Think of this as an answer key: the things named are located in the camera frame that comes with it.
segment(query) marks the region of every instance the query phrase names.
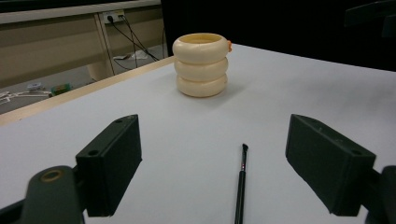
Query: white table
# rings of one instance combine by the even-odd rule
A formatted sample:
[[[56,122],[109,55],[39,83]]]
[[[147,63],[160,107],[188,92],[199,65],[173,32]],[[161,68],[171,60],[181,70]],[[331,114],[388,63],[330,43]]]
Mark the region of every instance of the white table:
[[[227,58],[227,89],[213,97],[179,92],[168,58],[21,120],[0,117],[0,207],[24,198],[37,172],[75,166],[75,155],[111,121],[137,114],[143,161],[115,216],[87,223],[233,223],[243,143],[245,223],[364,223],[364,207],[358,217],[329,214],[288,164],[290,115],[318,119],[371,150],[380,172],[396,163],[396,73],[236,44]]]

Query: stacked rings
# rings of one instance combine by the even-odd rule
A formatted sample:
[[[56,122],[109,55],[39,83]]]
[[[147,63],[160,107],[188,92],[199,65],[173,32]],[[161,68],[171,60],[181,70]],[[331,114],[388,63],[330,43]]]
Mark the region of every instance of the stacked rings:
[[[230,41],[215,34],[183,35],[174,42],[172,51],[176,58],[177,88],[181,92],[207,97],[225,89]]]

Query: power outlet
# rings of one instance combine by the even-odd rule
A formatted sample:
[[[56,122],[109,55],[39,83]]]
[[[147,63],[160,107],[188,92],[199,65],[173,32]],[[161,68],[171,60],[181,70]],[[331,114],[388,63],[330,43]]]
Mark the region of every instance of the power outlet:
[[[122,17],[121,17],[121,16],[124,16],[124,11],[123,11],[122,9],[120,9],[120,10],[115,10],[115,11],[103,12],[102,14],[103,14],[103,21],[104,21],[105,23],[111,23],[111,22],[108,20],[108,17],[109,17],[109,16],[113,18],[113,21],[114,21],[114,22],[116,22],[116,21],[122,21]]]

